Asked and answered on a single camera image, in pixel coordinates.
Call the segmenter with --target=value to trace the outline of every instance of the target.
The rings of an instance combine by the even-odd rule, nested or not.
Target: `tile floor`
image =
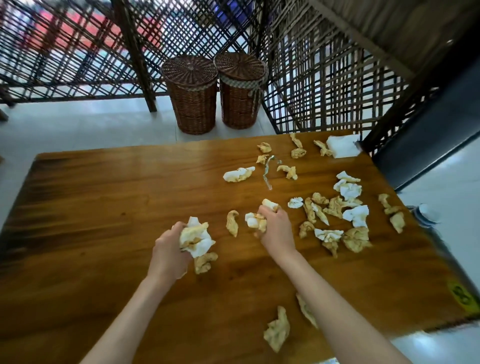
[[[10,120],[0,123],[0,156],[5,158],[0,164],[0,226],[38,153],[275,133],[263,110],[248,130],[225,127],[218,102],[216,127],[205,135],[186,135],[176,125],[169,98],[157,98],[157,106],[154,114],[148,112],[143,99],[22,104],[5,110]],[[427,203],[442,214],[439,232],[480,289],[480,245],[476,234],[476,216],[480,212],[480,169],[476,167],[479,151],[480,140],[415,181],[400,197],[407,205]],[[480,356],[480,326],[472,324],[435,334],[419,332],[393,342],[414,363],[473,363]]]

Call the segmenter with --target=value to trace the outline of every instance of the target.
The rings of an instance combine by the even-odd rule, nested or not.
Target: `wooden table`
[[[207,221],[219,258],[211,271],[193,268],[161,303],[136,363],[313,363],[332,357],[321,332],[302,316],[295,289],[249,231],[243,216],[262,199],[280,203],[296,245],[310,264],[389,338],[456,322],[467,316],[447,289],[453,273],[405,209],[399,235],[377,195],[401,201],[365,153],[320,157],[303,133],[307,155],[292,159],[288,135],[136,146],[39,155],[0,236],[6,247],[0,276],[0,362],[77,363],[121,311],[147,272],[154,240],[176,221]],[[269,191],[263,167],[246,181],[226,183],[224,172],[255,165],[260,142],[272,145],[298,180],[272,163]],[[303,209],[296,196],[337,193],[336,174],[361,178],[361,200],[373,248],[355,254],[341,243],[338,259],[310,232],[298,238]],[[240,213],[239,234],[225,228]],[[331,229],[351,223],[328,216]],[[287,309],[290,337],[279,354],[263,340],[277,305]]]

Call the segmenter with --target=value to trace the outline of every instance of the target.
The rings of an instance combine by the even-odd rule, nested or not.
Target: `forearm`
[[[81,364],[131,363],[150,320],[171,285],[168,280],[144,279]]]
[[[279,262],[342,364],[410,363],[296,252]]]

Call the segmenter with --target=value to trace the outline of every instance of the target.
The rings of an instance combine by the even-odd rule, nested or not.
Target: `basket lid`
[[[220,53],[214,58],[218,71],[237,81],[255,81],[265,74],[264,64],[245,53]]]
[[[163,62],[162,75],[176,85],[195,87],[216,80],[218,71],[208,58],[183,55]]]

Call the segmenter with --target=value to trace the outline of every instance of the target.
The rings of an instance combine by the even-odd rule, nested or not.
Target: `wicker basket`
[[[220,53],[214,63],[220,74],[223,123],[233,129],[250,128],[268,77],[265,64],[244,53]]]
[[[218,76],[213,62],[195,56],[170,58],[162,65],[162,75],[180,130],[187,134],[204,134],[212,130]]]

